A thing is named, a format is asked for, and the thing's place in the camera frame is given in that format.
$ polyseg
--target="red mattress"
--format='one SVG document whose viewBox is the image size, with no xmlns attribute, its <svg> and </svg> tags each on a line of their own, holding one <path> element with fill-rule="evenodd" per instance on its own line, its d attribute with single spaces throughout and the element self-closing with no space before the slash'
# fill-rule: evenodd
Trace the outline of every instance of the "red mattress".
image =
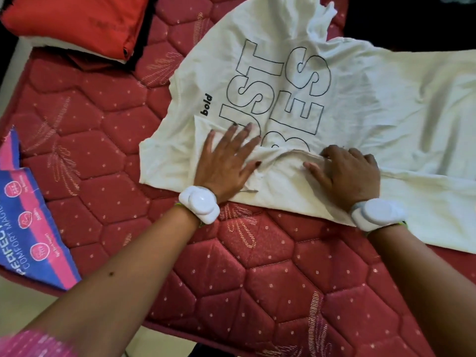
<svg viewBox="0 0 476 357">
<path fill-rule="evenodd" d="M 243 1 L 159 0 L 134 73 L 33 51 L 2 129 L 16 126 L 22 163 L 82 276 L 176 202 L 174 192 L 138 184 L 138 144 L 167 113 L 176 67 Z M 347 0 L 334 1 L 330 37 L 341 35 L 347 11 Z M 436 251 L 475 280 L 476 256 Z M 145 325 L 240 356 L 433 356 L 379 256 L 355 229 L 234 203 L 194 235 Z"/>
</svg>

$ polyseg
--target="hand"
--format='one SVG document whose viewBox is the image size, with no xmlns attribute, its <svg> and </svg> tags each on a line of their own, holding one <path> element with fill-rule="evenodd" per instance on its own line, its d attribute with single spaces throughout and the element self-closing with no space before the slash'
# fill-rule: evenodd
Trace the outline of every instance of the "hand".
<svg viewBox="0 0 476 357">
<path fill-rule="evenodd" d="M 261 140 L 261 137 L 257 136 L 241 146 L 252 126 L 249 123 L 233 138 L 238 128 L 238 125 L 234 123 L 223 135 L 214 151 L 211 151 L 211 148 L 215 131 L 210 131 L 205 140 L 194 185 L 211 190 L 216 195 L 218 204 L 235 196 L 261 164 L 260 161 L 253 160 L 243 167 L 246 158 Z"/>
<path fill-rule="evenodd" d="M 349 212 L 355 203 L 380 196 L 380 170 L 373 155 L 337 145 L 325 148 L 321 155 L 331 161 L 330 177 L 315 163 L 305 162 L 304 167 L 338 207 Z"/>
</svg>

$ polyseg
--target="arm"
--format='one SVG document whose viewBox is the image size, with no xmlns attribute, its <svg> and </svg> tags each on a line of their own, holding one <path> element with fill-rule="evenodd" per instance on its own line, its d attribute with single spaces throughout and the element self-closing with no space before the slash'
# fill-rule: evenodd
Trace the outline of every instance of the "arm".
<svg viewBox="0 0 476 357">
<path fill-rule="evenodd" d="M 246 145 L 248 125 L 234 138 L 233 125 L 212 151 L 205 141 L 194 184 L 210 189 L 221 203 L 239 192 L 259 162 L 243 163 L 259 143 Z M 25 328 L 66 342 L 79 356 L 120 356 L 146 317 L 162 284 L 199 219 L 174 206 L 103 267 L 79 282 Z"/>
<path fill-rule="evenodd" d="M 338 207 L 349 212 L 355 203 L 379 197 L 380 172 L 372 155 L 335 145 L 321 155 L 330 163 L 329 175 L 314 163 L 304 166 Z M 476 286 L 404 226 L 377 229 L 368 239 L 434 353 L 438 357 L 475 356 Z"/>
</svg>

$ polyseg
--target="pink patterned clothing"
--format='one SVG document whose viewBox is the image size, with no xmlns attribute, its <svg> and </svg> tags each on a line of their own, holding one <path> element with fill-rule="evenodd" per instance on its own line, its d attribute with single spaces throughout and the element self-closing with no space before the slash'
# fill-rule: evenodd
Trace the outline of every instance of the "pink patterned clothing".
<svg viewBox="0 0 476 357">
<path fill-rule="evenodd" d="M 0 338 L 0 357 L 75 357 L 70 347 L 35 331 Z"/>
</svg>

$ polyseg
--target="red folded garment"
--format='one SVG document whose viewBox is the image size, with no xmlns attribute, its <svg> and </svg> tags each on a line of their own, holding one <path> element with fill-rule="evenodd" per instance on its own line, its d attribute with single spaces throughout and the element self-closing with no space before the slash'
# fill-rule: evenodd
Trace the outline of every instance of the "red folded garment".
<svg viewBox="0 0 476 357">
<path fill-rule="evenodd" d="M 45 36 L 111 59 L 131 57 L 148 0 L 14 0 L 1 21 L 17 36 Z"/>
</svg>

